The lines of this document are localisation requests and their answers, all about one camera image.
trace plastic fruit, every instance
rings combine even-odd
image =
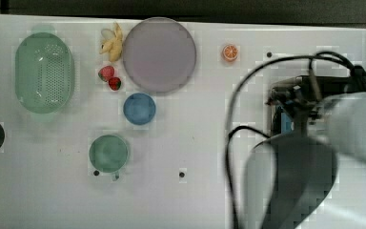
[[[109,80],[109,86],[113,91],[118,91],[121,87],[121,80],[119,77],[113,77]]]
[[[109,53],[109,61],[117,61],[121,57],[123,51],[123,32],[117,23],[114,23],[114,32],[102,30],[102,36],[105,38],[102,41],[102,50],[100,54]]]
[[[99,71],[99,77],[107,82],[114,77],[115,70],[112,66],[106,66]]]
[[[224,57],[224,60],[227,62],[234,62],[237,59],[237,55],[239,53],[239,50],[235,45],[227,45],[222,50],[222,56]]]

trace black wire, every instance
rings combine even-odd
[[[233,211],[233,221],[234,221],[234,229],[240,229],[243,228],[242,225],[240,224],[239,221],[239,216],[237,213],[237,204],[236,204],[236,193],[234,190],[234,176],[232,173],[232,168],[231,168],[231,162],[230,162],[230,143],[232,138],[234,137],[234,134],[240,130],[248,130],[248,131],[253,131],[257,134],[263,135],[266,138],[269,138],[268,135],[264,134],[262,131],[257,130],[254,127],[250,127],[250,126],[238,126],[235,129],[233,129],[229,134],[228,134],[228,142],[227,145],[225,146],[225,172],[227,173],[227,177],[228,177],[228,184],[230,187],[230,194],[231,194],[231,203],[232,203],[232,211]]]
[[[242,90],[243,86],[260,70],[273,65],[275,63],[279,63],[279,62],[284,62],[284,61],[290,61],[290,60],[298,60],[298,59],[319,59],[319,60],[327,60],[327,61],[331,61],[334,63],[337,63],[341,66],[344,66],[348,69],[351,68],[351,66],[349,66],[347,63],[343,62],[342,60],[338,60],[338,59],[334,59],[332,57],[326,57],[326,56],[319,56],[319,55],[297,55],[297,56],[289,56],[289,57],[282,57],[282,58],[277,58],[275,60],[271,60],[268,61],[262,65],[259,65],[257,68],[255,68],[253,71],[251,71],[250,73],[248,73],[246,75],[245,78],[243,78],[239,84],[236,86],[233,95],[231,96],[230,99],[230,103],[228,106],[228,113],[227,113],[227,120],[225,123],[225,130],[228,132],[229,130],[231,130],[232,128],[232,119],[233,119],[233,114],[234,114],[234,104],[236,102],[236,98],[237,95],[240,93],[240,91]],[[261,131],[258,131],[257,129],[254,129],[251,127],[249,127],[248,130],[252,130],[255,131],[257,133],[262,133]],[[227,144],[225,147],[225,168],[226,168],[226,173],[227,173],[227,177],[228,177],[228,182],[229,182],[229,187],[230,187],[230,193],[231,193],[231,199],[232,199],[232,211],[233,211],[233,220],[234,220],[234,229],[240,229],[241,225],[238,219],[238,214],[237,214],[237,209],[236,209],[236,198],[235,198],[235,191],[234,191],[234,178],[233,178],[233,173],[232,173],[232,168],[231,168],[231,160],[230,160],[230,150],[229,150],[229,145],[232,139],[232,136],[234,135],[234,133],[229,133],[228,137],[227,137]]]
[[[346,58],[344,55],[341,55],[337,52],[332,52],[332,51],[322,51],[322,52],[317,52],[315,55],[324,55],[324,54],[329,54],[332,55],[338,59],[340,59],[342,61],[342,63],[344,63],[346,65],[346,67],[348,69],[353,69],[355,67],[355,65],[350,62],[350,60],[348,58]],[[312,69],[312,65],[313,65],[314,59],[310,59],[309,65],[308,65],[308,69]]]

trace strawberry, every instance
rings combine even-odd
[[[112,66],[106,66],[99,71],[99,77],[107,82],[114,77],[115,70]]]
[[[113,91],[118,91],[121,87],[121,80],[119,77],[113,77],[109,80],[109,86]]]

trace blue bowl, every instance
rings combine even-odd
[[[124,116],[132,124],[144,125],[153,120],[156,105],[147,94],[132,94],[124,102]]]

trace cup handle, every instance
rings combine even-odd
[[[118,172],[115,172],[115,173],[112,175],[112,181],[117,181],[119,178],[120,178],[120,175],[118,174]]]

